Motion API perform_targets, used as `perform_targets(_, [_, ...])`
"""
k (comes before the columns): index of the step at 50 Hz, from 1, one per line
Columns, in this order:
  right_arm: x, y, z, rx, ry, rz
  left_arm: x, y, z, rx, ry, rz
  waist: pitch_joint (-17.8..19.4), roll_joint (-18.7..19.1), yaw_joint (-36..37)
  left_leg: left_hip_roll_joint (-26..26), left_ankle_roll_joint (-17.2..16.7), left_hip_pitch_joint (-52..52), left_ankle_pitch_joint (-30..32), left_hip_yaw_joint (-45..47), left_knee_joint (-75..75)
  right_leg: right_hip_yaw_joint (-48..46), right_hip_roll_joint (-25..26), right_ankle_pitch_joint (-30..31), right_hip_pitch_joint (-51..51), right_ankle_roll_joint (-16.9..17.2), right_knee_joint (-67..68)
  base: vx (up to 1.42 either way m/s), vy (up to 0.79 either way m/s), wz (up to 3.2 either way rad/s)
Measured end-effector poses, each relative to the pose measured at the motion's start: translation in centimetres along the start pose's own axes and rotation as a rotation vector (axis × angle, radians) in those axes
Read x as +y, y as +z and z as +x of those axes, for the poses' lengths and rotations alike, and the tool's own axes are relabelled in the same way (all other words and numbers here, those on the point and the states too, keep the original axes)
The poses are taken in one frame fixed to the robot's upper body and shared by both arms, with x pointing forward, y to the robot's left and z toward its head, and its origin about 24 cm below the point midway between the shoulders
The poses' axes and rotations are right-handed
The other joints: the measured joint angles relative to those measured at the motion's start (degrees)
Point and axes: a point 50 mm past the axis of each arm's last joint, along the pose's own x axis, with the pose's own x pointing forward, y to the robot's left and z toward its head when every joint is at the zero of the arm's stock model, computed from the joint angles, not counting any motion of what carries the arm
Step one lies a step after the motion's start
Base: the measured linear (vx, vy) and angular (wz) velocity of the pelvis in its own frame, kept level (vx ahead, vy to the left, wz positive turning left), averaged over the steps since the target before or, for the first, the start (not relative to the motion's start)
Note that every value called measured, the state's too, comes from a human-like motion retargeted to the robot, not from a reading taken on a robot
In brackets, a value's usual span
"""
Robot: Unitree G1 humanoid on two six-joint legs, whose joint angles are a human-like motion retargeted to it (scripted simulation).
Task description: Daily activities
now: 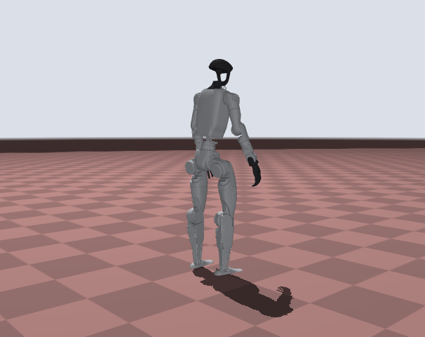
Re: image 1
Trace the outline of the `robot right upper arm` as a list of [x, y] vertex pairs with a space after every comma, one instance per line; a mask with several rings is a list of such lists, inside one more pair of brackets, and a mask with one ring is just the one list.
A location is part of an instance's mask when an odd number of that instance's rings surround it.
[[223, 102], [228, 107], [229, 117], [231, 120], [231, 132], [235, 136], [242, 135], [240, 129], [241, 111], [239, 107], [240, 98], [235, 93], [223, 92]]

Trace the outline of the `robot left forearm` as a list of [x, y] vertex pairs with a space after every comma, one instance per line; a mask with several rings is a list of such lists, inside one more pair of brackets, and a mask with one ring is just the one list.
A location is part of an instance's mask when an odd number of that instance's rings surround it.
[[192, 130], [192, 138], [196, 144], [196, 149], [200, 150], [201, 144], [203, 143], [203, 136], [198, 136], [197, 133]]

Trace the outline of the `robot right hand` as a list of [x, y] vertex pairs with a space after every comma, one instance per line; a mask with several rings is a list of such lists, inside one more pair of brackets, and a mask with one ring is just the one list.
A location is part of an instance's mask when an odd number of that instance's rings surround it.
[[261, 172], [260, 172], [259, 166], [257, 165], [259, 162], [257, 160], [256, 162], [254, 162], [252, 157], [248, 157], [248, 163], [249, 163], [249, 166], [252, 167], [253, 174], [255, 177], [255, 184], [252, 185], [252, 187], [254, 187], [254, 186], [257, 186], [261, 180], [261, 175], [260, 175]]

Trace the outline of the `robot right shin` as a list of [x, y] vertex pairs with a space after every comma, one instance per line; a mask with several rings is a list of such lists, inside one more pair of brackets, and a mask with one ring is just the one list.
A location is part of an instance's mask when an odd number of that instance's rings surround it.
[[220, 227], [215, 229], [215, 235], [217, 240], [216, 244], [219, 250], [220, 268], [222, 268], [222, 271], [224, 269], [223, 272], [225, 272], [229, 270], [230, 250], [234, 237], [234, 217], [232, 220], [231, 216], [227, 213], [221, 215]]

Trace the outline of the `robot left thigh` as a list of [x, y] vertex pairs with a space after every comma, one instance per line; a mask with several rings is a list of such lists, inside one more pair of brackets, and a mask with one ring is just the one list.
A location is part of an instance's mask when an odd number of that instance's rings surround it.
[[186, 172], [192, 175], [190, 180], [191, 195], [193, 208], [188, 212], [188, 220], [190, 223], [200, 223], [203, 220], [203, 212], [208, 191], [207, 171], [198, 170], [194, 166], [194, 159], [190, 159], [185, 164]]

